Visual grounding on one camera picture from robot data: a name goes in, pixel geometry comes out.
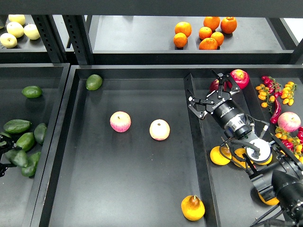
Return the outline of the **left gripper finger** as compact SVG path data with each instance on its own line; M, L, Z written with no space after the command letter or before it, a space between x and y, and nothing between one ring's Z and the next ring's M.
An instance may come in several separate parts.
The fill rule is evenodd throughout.
M0 153L4 154L10 150L21 150L21 147L16 144L12 138L0 136Z
M3 164L0 163L0 177L3 177L5 175L5 172L12 167L16 167L16 165L9 163L9 164Z

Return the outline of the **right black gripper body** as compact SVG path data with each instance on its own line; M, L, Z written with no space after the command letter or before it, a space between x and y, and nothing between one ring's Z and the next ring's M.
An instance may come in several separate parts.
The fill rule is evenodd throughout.
M205 110L215 119L222 129L239 129L244 125L244 112L233 101L229 92L213 91L206 96L206 100L210 101Z

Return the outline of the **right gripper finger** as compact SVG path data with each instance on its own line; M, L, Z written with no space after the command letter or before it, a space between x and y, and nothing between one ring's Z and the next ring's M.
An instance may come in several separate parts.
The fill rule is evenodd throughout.
M193 93L186 89L186 97L187 97L187 107L196 115L199 119L204 119L205 116L208 114L206 110L206 106L212 106L214 104L213 100L208 99L199 99L195 98Z
M234 79L231 77L231 75L228 74L222 74L222 73L216 73L214 70L211 70L212 74L216 76L216 79L219 80L219 86L217 92L218 98L223 98L223 93L225 92L225 84L227 82L231 83L232 87L230 88L230 91L228 93L228 97L230 98L232 95L240 92L240 88L237 85L237 83L234 81Z

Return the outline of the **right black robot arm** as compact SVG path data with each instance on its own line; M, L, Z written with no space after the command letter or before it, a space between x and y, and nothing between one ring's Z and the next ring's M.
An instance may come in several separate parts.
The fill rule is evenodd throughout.
M184 78L189 110L200 120L207 115L213 117L224 130L225 138L218 147L219 156L242 168L264 201L278 199L280 213L286 220L276 216L265 220L260 217L252 226L301 227L303 225L303 165L278 138L263 139L269 126L264 122L263 131L257 135L255 118L246 114L233 100L240 87L231 74L212 71L218 79L218 88L205 98L194 96L193 77Z

